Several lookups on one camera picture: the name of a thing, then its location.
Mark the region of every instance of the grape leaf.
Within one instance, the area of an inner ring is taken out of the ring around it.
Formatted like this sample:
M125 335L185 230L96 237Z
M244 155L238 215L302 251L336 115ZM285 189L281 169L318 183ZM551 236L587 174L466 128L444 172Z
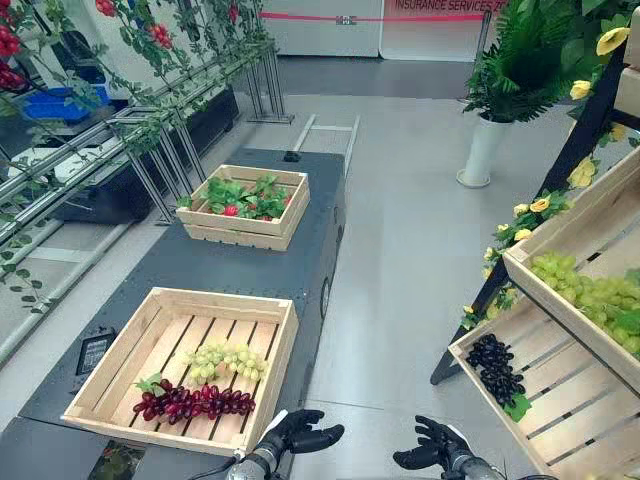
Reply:
M615 325L633 335L640 335L640 310L622 312L616 317Z
M151 375L146 380L141 378L138 383L136 383L136 387L138 387L143 392L153 393L156 397L164 395L165 391L160 385L156 385L160 383L162 380L162 373L158 372L156 374Z
M527 410L531 408L531 402L521 393L515 394L511 399L516 402L516 406L512 408L505 404L503 410L511 417L511 420L518 423L525 416Z

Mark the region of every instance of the red grapes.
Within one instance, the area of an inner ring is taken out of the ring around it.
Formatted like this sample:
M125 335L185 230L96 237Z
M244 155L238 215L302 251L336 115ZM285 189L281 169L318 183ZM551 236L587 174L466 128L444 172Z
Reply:
M215 420L220 415L247 415L256 408L251 394L235 392L231 388L219 391L215 385L205 384L201 390L193 392L183 386L173 387L169 380L162 379L158 383L165 391L161 396L151 392L142 394L142 401L133 407L135 413L142 413L142 417L150 422L169 422L175 425L180 420L207 415Z

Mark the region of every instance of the strawberry plant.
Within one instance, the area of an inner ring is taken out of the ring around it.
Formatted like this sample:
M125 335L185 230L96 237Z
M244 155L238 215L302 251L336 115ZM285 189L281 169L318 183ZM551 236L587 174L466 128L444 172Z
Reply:
M217 215L270 222L282 216L291 200L287 191L276 185L277 179L275 175L264 175L247 189L236 181L214 177L202 198Z

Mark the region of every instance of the plant pot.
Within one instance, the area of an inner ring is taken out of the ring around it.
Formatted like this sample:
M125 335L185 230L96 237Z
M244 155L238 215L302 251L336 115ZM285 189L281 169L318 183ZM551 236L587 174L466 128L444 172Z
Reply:
M468 188L482 188L491 181L491 166L496 152L507 134L511 123L498 123L479 117L473 132L471 151L467 165L457 175L458 182Z

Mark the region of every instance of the artificial yellow flower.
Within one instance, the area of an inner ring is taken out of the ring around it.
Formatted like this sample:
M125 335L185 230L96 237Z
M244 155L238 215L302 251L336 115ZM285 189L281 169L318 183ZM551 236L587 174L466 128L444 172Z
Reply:
M595 163L593 163L591 157L585 157L578 166L573 169L567 181L573 188L586 188L591 185L595 173Z
M596 53L602 56L606 55L607 53L613 52L616 48L624 43L630 33L631 29L626 27L618 27L609 30L602 37L600 37L600 40L598 40Z
M573 98L574 100L580 100L581 98L589 95L590 91L591 82L587 80L576 80L575 82L573 82L573 87L571 87L571 92L569 92L569 95L571 95L571 98Z
M498 315L500 315L500 309L498 309L498 307L495 306L494 304L491 304L489 308L487 308L487 318L489 320L493 320Z
M613 140L619 142L624 139L625 134L627 133L627 129L624 125L620 125L619 123L614 123L613 128L611 129L611 136Z
M549 208L549 205L551 205L551 200L549 200L549 197L544 197L533 202L529 208L531 208L532 212L540 213Z
M520 215L524 215L529 211L529 205L526 203L521 203L520 205L516 205L513 207L513 216L518 218Z
M487 251L484 252L484 259L488 262L493 257L495 250L492 247L487 247Z
M531 230L529 230L528 228L523 228L522 230L518 230L515 234L515 236L513 237L513 239L516 242L519 242L520 240L526 240L527 238L529 238L531 236L533 232Z

